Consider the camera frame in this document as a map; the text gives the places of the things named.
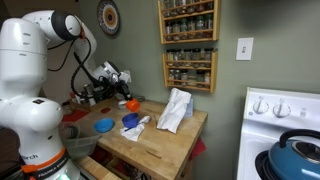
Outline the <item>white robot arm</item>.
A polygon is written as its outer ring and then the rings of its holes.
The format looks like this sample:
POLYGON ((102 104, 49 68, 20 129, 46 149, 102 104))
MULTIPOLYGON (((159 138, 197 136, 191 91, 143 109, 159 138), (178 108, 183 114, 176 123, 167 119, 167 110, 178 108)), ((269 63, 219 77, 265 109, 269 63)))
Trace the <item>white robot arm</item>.
POLYGON ((94 70, 88 66, 96 41, 77 16, 42 10, 5 20, 0 36, 0 126, 18 135, 21 169, 28 180, 80 179, 58 131, 63 109, 39 95, 47 76, 48 49, 68 41, 92 82, 132 98, 125 75, 112 62, 94 70))

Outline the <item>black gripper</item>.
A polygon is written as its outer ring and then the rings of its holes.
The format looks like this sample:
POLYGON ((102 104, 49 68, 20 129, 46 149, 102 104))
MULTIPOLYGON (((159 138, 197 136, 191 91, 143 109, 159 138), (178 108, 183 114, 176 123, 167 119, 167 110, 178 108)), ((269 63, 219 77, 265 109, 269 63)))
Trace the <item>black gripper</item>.
POLYGON ((120 80, 119 77, 115 74, 111 76, 111 79, 108 80, 106 77, 103 77, 101 80, 103 93, 108 97, 113 97, 116 93, 123 95, 125 100, 131 100, 132 95, 129 91, 129 87, 124 80, 120 80))

